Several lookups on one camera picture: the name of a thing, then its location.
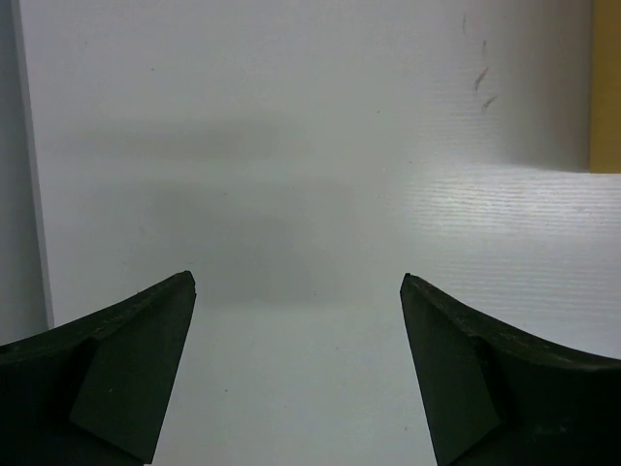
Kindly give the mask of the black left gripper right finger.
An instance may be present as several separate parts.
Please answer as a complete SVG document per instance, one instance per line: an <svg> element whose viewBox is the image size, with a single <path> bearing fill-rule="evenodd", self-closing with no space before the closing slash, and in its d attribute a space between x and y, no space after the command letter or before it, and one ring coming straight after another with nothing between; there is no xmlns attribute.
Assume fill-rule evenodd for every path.
<svg viewBox="0 0 621 466"><path fill-rule="evenodd" d="M400 297L437 464L619 464L619 360L529 334L412 274Z"/></svg>

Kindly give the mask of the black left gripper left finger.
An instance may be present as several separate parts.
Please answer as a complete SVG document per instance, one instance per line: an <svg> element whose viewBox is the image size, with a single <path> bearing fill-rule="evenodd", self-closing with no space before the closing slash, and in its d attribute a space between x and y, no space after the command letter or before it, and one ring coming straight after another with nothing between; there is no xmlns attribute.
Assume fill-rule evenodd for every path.
<svg viewBox="0 0 621 466"><path fill-rule="evenodd" d="M2 463L152 463L195 300L183 271L2 346Z"/></svg>

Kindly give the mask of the yellow drawer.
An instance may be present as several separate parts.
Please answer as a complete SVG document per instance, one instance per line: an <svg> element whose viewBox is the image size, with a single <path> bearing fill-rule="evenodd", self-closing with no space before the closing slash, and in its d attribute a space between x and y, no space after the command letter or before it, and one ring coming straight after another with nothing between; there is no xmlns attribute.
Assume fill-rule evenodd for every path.
<svg viewBox="0 0 621 466"><path fill-rule="evenodd" d="M593 2L589 167L620 173L620 0Z"/></svg>

